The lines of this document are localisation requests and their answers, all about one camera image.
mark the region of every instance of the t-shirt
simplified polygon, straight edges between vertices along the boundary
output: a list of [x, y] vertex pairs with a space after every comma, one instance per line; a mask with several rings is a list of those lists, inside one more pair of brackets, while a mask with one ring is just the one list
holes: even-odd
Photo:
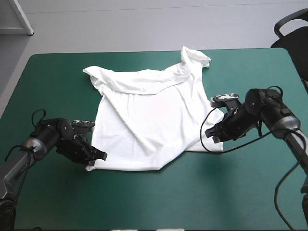
[[[183, 151], [204, 151], [200, 126], [212, 109], [202, 84], [202, 68], [211, 59], [182, 48], [181, 63], [165, 70], [115, 72], [98, 66], [83, 71], [102, 95], [92, 146], [107, 152], [86, 169], [159, 170]], [[223, 118], [215, 110], [203, 126], [203, 142], [211, 151], [222, 143], [204, 131]]]

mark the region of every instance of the table surface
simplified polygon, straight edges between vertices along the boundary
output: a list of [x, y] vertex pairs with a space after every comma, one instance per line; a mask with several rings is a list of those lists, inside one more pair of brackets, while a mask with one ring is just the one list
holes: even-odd
[[[203, 51], [212, 58], [203, 70], [208, 97], [279, 85], [284, 102], [307, 132], [307, 95], [283, 49]], [[31, 114], [94, 121], [101, 96], [82, 69], [165, 69], [180, 62], [179, 51], [66, 53], [32, 56], [0, 120], [0, 158], [32, 131]], [[224, 149], [257, 137], [251, 131]], [[295, 163], [281, 140], [268, 136], [228, 154], [184, 152], [160, 171], [86, 172], [51, 151], [27, 176], [17, 206], [16, 228], [28, 229], [286, 229], [274, 204], [279, 179]], [[297, 169], [282, 185], [279, 204], [297, 229], [305, 229]]]

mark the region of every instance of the black chair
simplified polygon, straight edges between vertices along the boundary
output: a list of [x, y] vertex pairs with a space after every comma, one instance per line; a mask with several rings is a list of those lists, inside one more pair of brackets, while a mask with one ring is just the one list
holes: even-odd
[[308, 26], [296, 29], [285, 36], [280, 32], [280, 28], [284, 24], [294, 19], [303, 19], [308, 22], [308, 9], [297, 11], [276, 23], [274, 32], [279, 40], [271, 47], [285, 48], [289, 52], [308, 93]]

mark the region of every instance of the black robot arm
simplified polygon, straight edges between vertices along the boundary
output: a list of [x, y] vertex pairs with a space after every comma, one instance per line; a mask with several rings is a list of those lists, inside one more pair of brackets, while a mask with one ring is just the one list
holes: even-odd
[[[270, 88], [250, 89], [243, 104], [238, 101], [236, 94], [212, 97], [212, 107], [226, 107], [228, 112], [222, 121], [207, 129], [205, 135], [208, 138], [213, 137], [215, 143], [236, 140], [245, 136], [253, 127], [258, 127], [261, 122], [264, 122], [274, 137], [286, 142], [303, 171], [308, 175], [308, 152], [306, 149], [308, 138], [300, 130], [299, 119], [282, 102], [282, 89], [278, 87], [279, 93]], [[308, 224], [308, 178], [306, 178], [301, 192], [306, 193], [303, 198], [303, 211]]]
[[86, 138], [95, 123], [82, 120], [69, 123], [63, 118], [43, 118], [35, 125], [35, 130], [30, 136], [21, 145], [15, 146], [19, 147], [20, 151], [10, 158], [7, 156], [6, 161], [0, 164], [1, 231], [12, 231], [14, 228], [17, 199], [13, 191], [14, 185], [53, 147], [57, 147], [57, 153], [75, 163], [94, 165], [96, 159], [106, 160], [107, 153], [92, 147]]

